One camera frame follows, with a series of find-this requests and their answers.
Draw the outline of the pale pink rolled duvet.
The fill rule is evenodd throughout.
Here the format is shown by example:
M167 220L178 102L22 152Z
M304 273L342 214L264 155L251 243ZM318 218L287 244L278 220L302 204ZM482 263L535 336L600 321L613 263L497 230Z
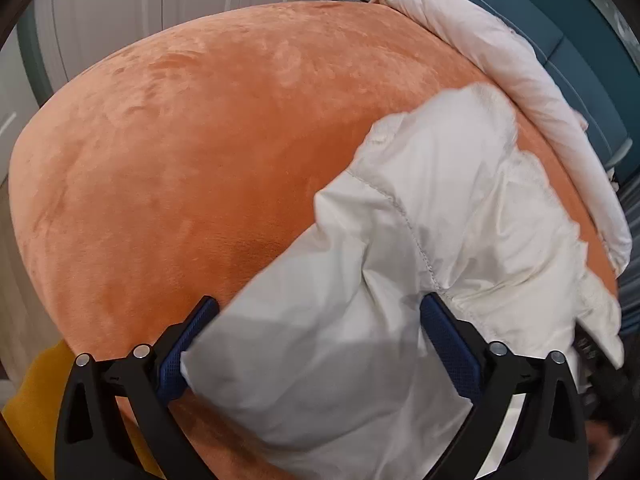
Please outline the pale pink rolled duvet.
M470 0L372 0L404 14L472 62L547 139L596 226L617 275L630 263L632 236L614 188L577 112L536 58L533 47L503 20Z

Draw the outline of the white padded jacket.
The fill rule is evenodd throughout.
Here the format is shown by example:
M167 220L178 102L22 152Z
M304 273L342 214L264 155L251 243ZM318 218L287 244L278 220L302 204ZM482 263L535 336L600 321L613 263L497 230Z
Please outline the white padded jacket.
M301 479L416 479L470 409L419 322L436 292L521 356L582 321L615 363L620 306L490 84L374 124L314 224L181 357L190 388Z

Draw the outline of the orange plush bed blanket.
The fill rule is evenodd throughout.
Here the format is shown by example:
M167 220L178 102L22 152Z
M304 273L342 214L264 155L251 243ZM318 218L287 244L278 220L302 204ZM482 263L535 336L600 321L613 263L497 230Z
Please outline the orange plush bed blanket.
M617 301L602 238L547 139L456 49L373 1L199 18L130 44L58 90L11 158L26 270L78 356L123 358L204 296L218 302L218 318L314 224L314 198L374 124L470 84L490 84L511 103L518 149L541 162L578 225L588 269ZM499 466L523 403L512 398L476 478ZM188 382L169 409L214 478L300 479Z

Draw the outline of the yellow trousers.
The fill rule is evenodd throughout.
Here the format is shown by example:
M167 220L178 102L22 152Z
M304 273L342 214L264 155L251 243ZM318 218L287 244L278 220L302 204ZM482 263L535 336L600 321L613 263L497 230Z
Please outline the yellow trousers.
M64 340L41 352L2 410L15 439L47 479L54 478L58 413L74 357Z

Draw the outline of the teal upholstered headboard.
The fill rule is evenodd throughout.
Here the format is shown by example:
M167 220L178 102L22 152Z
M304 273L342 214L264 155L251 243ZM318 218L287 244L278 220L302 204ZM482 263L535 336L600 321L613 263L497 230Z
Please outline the teal upholstered headboard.
M639 71L590 0L470 0L534 48L564 98L588 120L600 161L624 183L639 171Z

